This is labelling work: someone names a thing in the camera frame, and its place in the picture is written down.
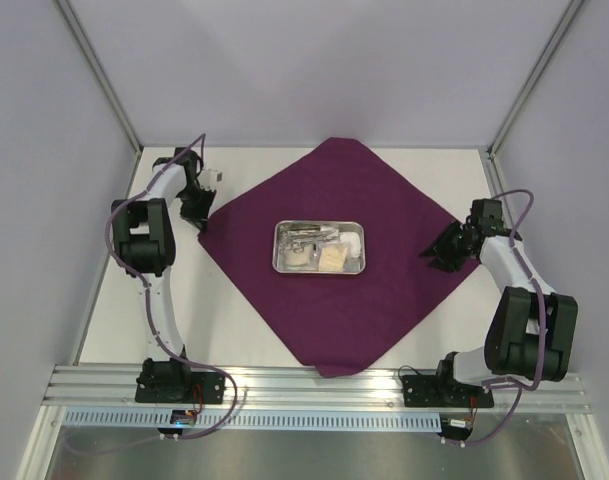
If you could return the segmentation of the white gauze pad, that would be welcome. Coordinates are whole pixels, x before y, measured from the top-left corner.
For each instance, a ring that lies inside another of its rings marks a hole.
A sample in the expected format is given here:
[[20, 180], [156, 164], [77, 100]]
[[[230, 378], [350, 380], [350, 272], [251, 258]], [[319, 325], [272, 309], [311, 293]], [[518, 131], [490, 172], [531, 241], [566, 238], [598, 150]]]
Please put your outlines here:
[[346, 248], [348, 258], [359, 258], [362, 253], [360, 234], [354, 231], [344, 231], [339, 235], [340, 243]]

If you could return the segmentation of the black handled scissors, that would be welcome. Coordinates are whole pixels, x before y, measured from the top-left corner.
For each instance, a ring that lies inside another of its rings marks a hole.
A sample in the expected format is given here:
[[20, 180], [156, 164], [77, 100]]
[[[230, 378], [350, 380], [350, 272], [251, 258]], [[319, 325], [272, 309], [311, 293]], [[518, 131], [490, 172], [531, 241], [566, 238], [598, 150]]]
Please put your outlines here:
[[303, 253], [309, 247], [313, 248], [315, 244], [316, 240], [314, 238], [287, 238], [283, 245], [283, 251], [299, 254]]

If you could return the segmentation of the steel instrument tray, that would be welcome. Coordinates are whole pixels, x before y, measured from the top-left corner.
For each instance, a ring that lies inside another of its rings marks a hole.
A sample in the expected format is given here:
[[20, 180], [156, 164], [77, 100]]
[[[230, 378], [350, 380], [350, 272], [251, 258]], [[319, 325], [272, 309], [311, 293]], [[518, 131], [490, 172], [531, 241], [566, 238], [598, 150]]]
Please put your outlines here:
[[[309, 224], [324, 224], [335, 228], [334, 232], [329, 232], [324, 235], [281, 235], [278, 228], [282, 224], [288, 223], [309, 223]], [[344, 270], [337, 273], [326, 273], [318, 270], [318, 261], [320, 256], [320, 250], [329, 244], [341, 244], [339, 235], [344, 231], [354, 231], [360, 234], [362, 240], [362, 253], [359, 258], [346, 258]], [[316, 244], [313, 248], [309, 247], [305, 251], [309, 251], [314, 255], [315, 268], [312, 271], [287, 271], [283, 268], [283, 259], [286, 252], [283, 251], [283, 245], [287, 238], [314, 238]], [[273, 242], [273, 253], [272, 253], [272, 266], [273, 269], [280, 274], [313, 274], [313, 275], [359, 275], [365, 270], [366, 267], [366, 249], [365, 249], [365, 235], [364, 228], [356, 222], [349, 221], [302, 221], [302, 220], [284, 220], [276, 224], [274, 229], [274, 242]]]

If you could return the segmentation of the clear packet beige gauze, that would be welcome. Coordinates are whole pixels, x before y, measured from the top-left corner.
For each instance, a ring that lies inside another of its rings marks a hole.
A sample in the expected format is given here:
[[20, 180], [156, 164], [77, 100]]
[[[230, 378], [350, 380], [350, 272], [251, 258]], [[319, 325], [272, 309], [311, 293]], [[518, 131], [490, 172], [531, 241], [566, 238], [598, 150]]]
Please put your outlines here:
[[337, 273], [344, 270], [348, 248], [343, 244], [329, 244], [320, 250], [318, 270]]
[[309, 251], [287, 251], [283, 259], [287, 271], [312, 271], [315, 268], [314, 255]]

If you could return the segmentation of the purple cloth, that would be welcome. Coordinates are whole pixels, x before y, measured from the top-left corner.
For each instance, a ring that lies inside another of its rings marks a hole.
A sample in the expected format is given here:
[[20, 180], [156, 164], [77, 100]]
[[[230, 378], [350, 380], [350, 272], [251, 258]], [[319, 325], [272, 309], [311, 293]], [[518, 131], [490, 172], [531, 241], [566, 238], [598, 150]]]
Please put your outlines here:
[[[365, 231], [357, 275], [280, 274], [283, 220]], [[452, 216], [362, 143], [330, 138], [210, 217], [200, 244], [296, 359], [324, 377], [356, 374], [424, 320], [477, 268], [430, 267], [424, 250]]]

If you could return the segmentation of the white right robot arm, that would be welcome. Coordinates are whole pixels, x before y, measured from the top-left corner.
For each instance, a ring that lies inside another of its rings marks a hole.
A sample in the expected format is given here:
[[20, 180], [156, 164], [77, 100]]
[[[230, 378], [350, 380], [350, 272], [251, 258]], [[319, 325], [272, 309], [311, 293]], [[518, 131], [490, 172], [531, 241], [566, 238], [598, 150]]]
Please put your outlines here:
[[578, 303], [539, 275], [521, 237], [505, 224], [500, 200], [473, 201], [466, 220], [449, 224], [420, 256], [447, 273], [476, 259], [501, 293], [484, 344], [439, 362], [434, 390], [440, 401], [459, 404], [471, 387], [533, 391], [565, 378]]

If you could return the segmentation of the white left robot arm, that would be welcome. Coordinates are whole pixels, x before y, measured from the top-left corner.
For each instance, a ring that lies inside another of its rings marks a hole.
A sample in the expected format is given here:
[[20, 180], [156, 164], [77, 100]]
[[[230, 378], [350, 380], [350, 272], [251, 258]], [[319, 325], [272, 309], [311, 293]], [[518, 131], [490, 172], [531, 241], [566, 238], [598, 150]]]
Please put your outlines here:
[[204, 168], [201, 153], [177, 147], [172, 157], [154, 162], [143, 191], [111, 204], [105, 243], [118, 266], [138, 284], [148, 329], [147, 362], [188, 363], [171, 294], [176, 241], [169, 207], [179, 202], [180, 218], [205, 233], [219, 180], [219, 172]]

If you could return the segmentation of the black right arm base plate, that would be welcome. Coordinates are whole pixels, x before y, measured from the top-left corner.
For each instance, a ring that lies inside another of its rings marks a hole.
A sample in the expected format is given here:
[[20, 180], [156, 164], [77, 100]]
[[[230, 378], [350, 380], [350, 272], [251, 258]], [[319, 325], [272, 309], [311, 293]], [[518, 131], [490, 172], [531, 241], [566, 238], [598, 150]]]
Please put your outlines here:
[[404, 406], [408, 408], [490, 409], [495, 406], [491, 392], [482, 387], [461, 384], [437, 375], [402, 375]]

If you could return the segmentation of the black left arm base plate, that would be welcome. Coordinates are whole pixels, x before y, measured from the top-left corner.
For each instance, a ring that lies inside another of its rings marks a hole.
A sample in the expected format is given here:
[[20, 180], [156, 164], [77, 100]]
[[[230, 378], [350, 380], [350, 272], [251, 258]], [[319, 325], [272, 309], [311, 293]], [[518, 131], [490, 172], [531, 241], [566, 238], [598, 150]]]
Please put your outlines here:
[[136, 403], [219, 405], [223, 402], [225, 377], [215, 372], [193, 371], [174, 359], [146, 359], [136, 384]]

